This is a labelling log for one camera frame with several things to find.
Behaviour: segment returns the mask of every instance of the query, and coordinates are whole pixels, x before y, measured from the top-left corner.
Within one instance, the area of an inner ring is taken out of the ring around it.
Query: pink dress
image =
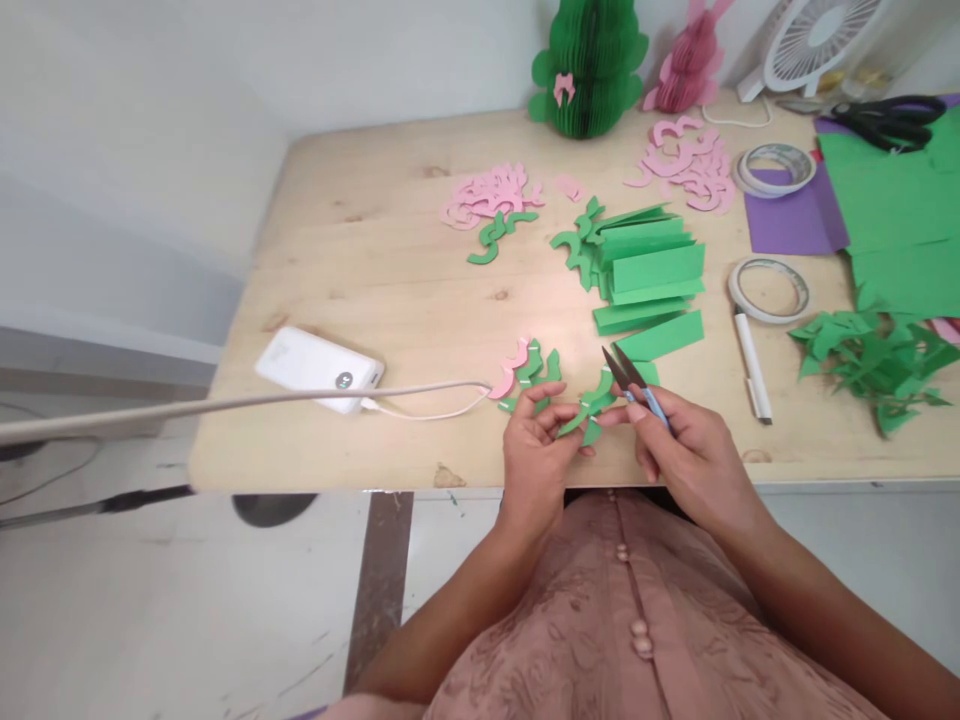
[[[634,649],[637,620],[648,653]],[[420,717],[884,716],[766,626],[709,535],[618,491],[567,508],[517,609],[474,640],[429,707],[353,696],[324,720]]]

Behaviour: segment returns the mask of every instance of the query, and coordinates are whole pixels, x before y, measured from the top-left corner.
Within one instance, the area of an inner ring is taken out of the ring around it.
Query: pen
[[[760,360],[757,358],[757,348],[753,344],[750,323],[747,321],[747,314],[739,305],[733,306],[733,320],[737,325],[737,337],[740,338],[740,348],[743,350],[743,359],[747,364],[747,390],[750,391],[753,414],[764,425],[773,425],[773,409],[770,407],[767,386],[763,384],[763,371],[760,370]]]

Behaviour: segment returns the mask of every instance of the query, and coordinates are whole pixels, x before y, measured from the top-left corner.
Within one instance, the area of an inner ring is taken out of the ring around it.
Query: woman's right hand
[[[643,394],[631,386],[634,396]],[[669,390],[650,390],[670,419],[676,437],[640,403],[607,410],[602,427],[630,423],[637,433],[637,462],[647,481],[663,474],[667,489],[690,518],[713,535],[753,534],[774,520],[747,477],[723,418]]]

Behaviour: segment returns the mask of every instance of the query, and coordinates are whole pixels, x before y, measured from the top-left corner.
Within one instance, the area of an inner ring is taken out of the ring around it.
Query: pink paper rabbit
[[[691,105],[709,105],[717,97],[714,75],[723,63],[717,46],[716,26],[733,0],[717,0],[706,9],[706,0],[690,0],[687,27],[673,42],[660,68],[660,81],[643,101],[644,110],[657,108],[679,113]]]

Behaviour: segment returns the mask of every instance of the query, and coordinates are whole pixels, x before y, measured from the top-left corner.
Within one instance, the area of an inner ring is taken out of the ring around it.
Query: hand
[[[561,426],[580,412],[576,403],[557,403],[535,415],[536,404],[559,395],[566,383],[543,383],[520,393],[513,416],[503,432],[503,506],[497,525],[523,541],[546,538],[563,516],[564,475],[581,448],[583,429],[557,439]]]
[[[635,397],[643,394],[630,386]],[[666,425],[645,406],[629,403],[597,417],[602,427],[630,423],[637,432],[637,462],[650,483],[663,473],[683,511],[712,535],[752,533],[773,522],[740,461],[723,418],[660,387],[650,390],[670,420]],[[614,392],[622,394],[619,388]]]

